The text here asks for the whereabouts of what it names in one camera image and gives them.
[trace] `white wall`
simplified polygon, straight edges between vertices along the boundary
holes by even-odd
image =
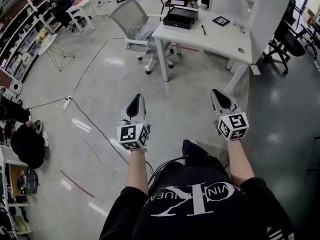
[[[285,14],[289,0],[255,0],[250,18],[252,64],[256,64]]]

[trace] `hand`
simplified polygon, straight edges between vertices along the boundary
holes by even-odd
[[[35,127],[34,122],[32,122],[32,121],[28,121],[25,124],[26,124],[26,127],[31,127],[31,128]]]

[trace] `calvin klein logo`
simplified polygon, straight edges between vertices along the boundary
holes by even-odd
[[[206,184],[206,183],[187,186],[191,188],[190,189],[191,193],[184,192],[181,189],[179,189],[177,186],[167,186],[165,188],[162,188],[163,190],[168,190],[170,192],[167,192],[165,194],[163,192],[158,193],[157,195],[159,196],[157,199],[163,199],[163,198],[166,199],[167,194],[172,194],[171,199],[173,199],[174,197],[173,193],[174,193],[175,199],[177,199],[177,196],[178,196],[181,199],[181,201],[178,204],[169,207],[165,211],[159,214],[152,214],[151,216],[155,216],[155,217],[175,216],[176,215],[175,208],[183,204],[185,205],[192,204],[193,206],[193,213],[187,214],[187,216],[213,213],[214,212],[213,210],[212,211],[206,210],[205,203],[207,204],[209,202],[218,202],[218,201],[228,199],[235,192],[235,188],[240,191],[240,188],[234,187],[233,185],[227,182],[216,182],[209,186],[202,186],[203,184]],[[157,195],[151,196],[149,200],[153,201]]]

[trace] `storage box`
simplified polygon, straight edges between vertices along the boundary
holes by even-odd
[[[190,30],[198,19],[198,11],[173,7],[163,19],[163,24]]]

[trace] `white shelving unit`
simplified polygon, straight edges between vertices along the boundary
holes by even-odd
[[[18,165],[18,166],[26,166],[28,165],[24,162],[21,162],[18,157],[7,155],[6,151],[12,152],[13,150],[10,147],[1,145],[0,146],[0,166],[1,166],[1,174],[2,174],[2,188],[3,188],[3,196],[1,196],[1,199],[3,201],[4,206],[2,208],[5,209],[6,215],[8,216],[8,219],[10,221],[12,230],[10,231],[10,234],[15,237],[16,239],[19,239],[19,235],[23,234],[30,234],[32,233],[31,230],[23,231],[23,232],[17,232],[16,231],[16,224],[14,221],[13,216],[10,213],[9,207],[26,207],[30,204],[28,202],[25,203],[9,203],[8,202],[8,186],[7,186],[7,176],[6,176],[6,165]]]

